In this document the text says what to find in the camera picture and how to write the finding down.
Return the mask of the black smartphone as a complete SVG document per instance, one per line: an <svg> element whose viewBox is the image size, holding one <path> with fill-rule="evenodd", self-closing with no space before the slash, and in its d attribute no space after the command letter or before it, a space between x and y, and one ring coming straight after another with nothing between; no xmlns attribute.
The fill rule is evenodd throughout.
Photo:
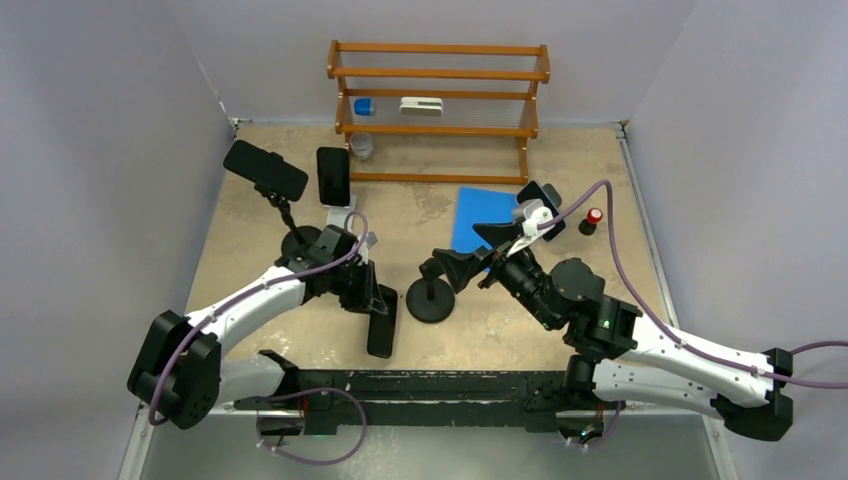
<svg viewBox="0 0 848 480"><path fill-rule="evenodd" d="M366 351L369 355L388 359L392 356L396 333L397 316L395 318L371 315L367 330Z"/></svg>

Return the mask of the black round-base phone stand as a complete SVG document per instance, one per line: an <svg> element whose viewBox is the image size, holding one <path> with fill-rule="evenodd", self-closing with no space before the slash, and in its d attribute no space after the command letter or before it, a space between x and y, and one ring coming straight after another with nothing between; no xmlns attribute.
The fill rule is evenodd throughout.
<svg viewBox="0 0 848 480"><path fill-rule="evenodd" d="M421 277L406 292L406 306L412 317L425 324L447 319L455 307L455 294L445 280L440 262L429 258L419 266Z"/></svg>

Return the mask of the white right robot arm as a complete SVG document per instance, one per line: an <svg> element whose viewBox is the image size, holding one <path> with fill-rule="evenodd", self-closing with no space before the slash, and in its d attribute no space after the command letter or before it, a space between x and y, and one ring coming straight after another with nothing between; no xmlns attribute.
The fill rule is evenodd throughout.
<svg viewBox="0 0 848 480"><path fill-rule="evenodd" d="M605 294L605 281L579 258L544 271L529 248L511 244L472 253L435 249L455 293L473 278L481 289L501 285L548 331L563 331L574 348L561 392L571 405L612 406L627 401L686 409L722 421L730 431L760 441L783 438L794 404L782 389L792 355L724 347L654 322L635 305Z"/></svg>

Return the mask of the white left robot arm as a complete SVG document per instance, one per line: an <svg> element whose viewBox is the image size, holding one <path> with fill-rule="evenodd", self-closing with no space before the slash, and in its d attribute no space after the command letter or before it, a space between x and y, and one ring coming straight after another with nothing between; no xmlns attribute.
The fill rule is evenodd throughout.
<svg viewBox="0 0 848 480"><path fill-rule="evenodd" d="M336 225L282 255L258 279L225 299L190 312L166 310L151 323L130 370L128 391L146 403L153 424L197 425L214 407L261 397L284 409L297 399L298 382L270 353L244 361L226 355L280 315L324 294L342 310L368 317L366 350L393 351L398 294L376 278L363 236Z"/></svg>

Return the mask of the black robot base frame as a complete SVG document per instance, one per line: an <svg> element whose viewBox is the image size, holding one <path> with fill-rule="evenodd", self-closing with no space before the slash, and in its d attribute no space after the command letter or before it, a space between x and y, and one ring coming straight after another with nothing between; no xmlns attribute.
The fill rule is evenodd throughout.
<svg viewBox="0 0 848 480"><path fill-rule="evenodd" d="M586 385L566 386L564 371L423 371L301 369L273 365L239 373L170 380L155 409L181 429L215 407L271 413L300 410L308 435L333 435L341 426L519 427L531 433L576 435L579 418L625 409Z"/></svg>

